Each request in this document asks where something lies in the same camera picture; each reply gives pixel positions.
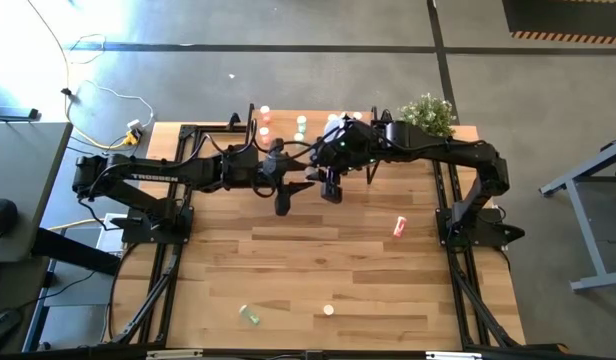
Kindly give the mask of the green medicine bottle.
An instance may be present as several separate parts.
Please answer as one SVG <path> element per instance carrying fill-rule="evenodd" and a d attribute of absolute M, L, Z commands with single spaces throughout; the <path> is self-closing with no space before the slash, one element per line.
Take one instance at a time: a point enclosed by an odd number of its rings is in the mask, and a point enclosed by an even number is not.
<path fill-rule="evenodd" d="M 239 314 L 246 318 L 250 323 L 257 326 L 260 324 L 259 316 L 253 311 L 253 309 L 248 305 L 244 304 L 239 308 Z"/>

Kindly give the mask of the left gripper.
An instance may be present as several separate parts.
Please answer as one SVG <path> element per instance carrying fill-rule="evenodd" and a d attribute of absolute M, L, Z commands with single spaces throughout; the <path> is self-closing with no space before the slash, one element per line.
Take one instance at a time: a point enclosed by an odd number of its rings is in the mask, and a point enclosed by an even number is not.
<path fill-rule="evenodd" d="M 260 184 L 277 188 L 274 209 L 277 216 L 286 216 L 291 207 L 291 196 L 315 185 L 314 182 L 289 182 L 284 176 L 293 159 L 283 151 L 269 151 L 261 162 Z"/>

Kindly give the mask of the black round pouch red print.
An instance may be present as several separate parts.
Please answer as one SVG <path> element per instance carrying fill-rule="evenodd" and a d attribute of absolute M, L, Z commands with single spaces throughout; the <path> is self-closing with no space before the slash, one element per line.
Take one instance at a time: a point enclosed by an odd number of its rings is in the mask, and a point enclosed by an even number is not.
<path fill-rule="evenodd" d="M 10 231 L 17 223 L 18 209 L 8 199 L 0 199 L 0 235 Z"/>

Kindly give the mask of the black flat device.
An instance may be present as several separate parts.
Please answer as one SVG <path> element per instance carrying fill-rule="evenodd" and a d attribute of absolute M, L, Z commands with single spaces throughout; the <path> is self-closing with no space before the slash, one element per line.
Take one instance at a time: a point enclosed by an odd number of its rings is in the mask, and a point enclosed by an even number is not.
<path fill-rule="evenodd" d="M 0 106 L 0 121 L 37 121 L 39 117 L 39 111 L 35 108 Z"/>

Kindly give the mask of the grey desk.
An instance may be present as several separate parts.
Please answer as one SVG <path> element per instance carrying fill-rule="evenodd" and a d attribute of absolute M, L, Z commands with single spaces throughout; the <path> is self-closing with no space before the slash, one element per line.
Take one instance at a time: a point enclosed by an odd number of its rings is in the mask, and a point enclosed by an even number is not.
<path fill-rule="evenodd" d="M 68 122 L 0 123 L 0 199 L 17 207 L 0 263 L 29 257 L 71 132 Z"/>

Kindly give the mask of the blue-grey metal table frame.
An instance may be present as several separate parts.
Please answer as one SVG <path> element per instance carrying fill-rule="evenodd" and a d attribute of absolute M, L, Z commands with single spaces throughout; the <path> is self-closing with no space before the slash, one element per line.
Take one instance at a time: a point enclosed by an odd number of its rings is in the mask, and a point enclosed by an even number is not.
<path fill-rule="evenodd" d="M 609 271 L 598 244 L 616 244 L 616 175 L 600 171 L 616 164 L 616 140 L 604 145 L 594 157 L 539 188 L 544 197 L 560 190 L 568 193 L 595 274 L 572 281 L 574 292 L 616 285 L 616 271 Z"/>

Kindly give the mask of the potted green plant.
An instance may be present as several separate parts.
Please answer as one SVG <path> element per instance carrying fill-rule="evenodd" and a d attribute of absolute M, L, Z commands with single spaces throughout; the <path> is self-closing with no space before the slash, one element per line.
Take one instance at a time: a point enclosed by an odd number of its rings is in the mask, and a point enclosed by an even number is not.
<path fill-rule="evenodd" d="M 417 101 L 399 108 L 399 120 L 420 127 L 426 134 L 449 137 L 455 131 L 451 123 L 456 120 L 453 105 L 445 100 L 422 95 Z"/>

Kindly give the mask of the black hazard-striped mat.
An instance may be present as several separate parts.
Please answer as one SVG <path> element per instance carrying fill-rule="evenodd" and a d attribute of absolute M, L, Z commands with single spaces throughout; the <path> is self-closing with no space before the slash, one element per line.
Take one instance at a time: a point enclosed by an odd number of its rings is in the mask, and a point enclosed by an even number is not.
<path fill-rule="evenodd" d="M 616 0 L 502 0 L 513 38 L 616 45 Z"/>

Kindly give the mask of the black desk foot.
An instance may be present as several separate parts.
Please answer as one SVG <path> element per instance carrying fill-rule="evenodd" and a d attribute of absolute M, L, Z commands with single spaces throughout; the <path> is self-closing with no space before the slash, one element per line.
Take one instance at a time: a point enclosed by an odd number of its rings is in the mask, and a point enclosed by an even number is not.
<path fill-rule="evenodd" d="M 44 228 L 37 230 L 31 254 L 46 256 L 108 275 L 115 275 L 120 264 L 120 258 L 115 255 L 84 245 Z"/>

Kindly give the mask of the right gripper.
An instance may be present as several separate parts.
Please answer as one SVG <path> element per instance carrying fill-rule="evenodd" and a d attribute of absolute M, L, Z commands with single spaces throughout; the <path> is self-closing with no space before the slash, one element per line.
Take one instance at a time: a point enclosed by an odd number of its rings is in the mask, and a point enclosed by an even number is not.
<path fill-rule="evenodd" d="M 360 170 L 387 159 L 388 148 L 375 129 L 359 120 L 329 120 L 310 152 L 310 165 L 326 169 L 322 176 L 321 197 L 334 204 L 343 200 L 340 173 Z"/>

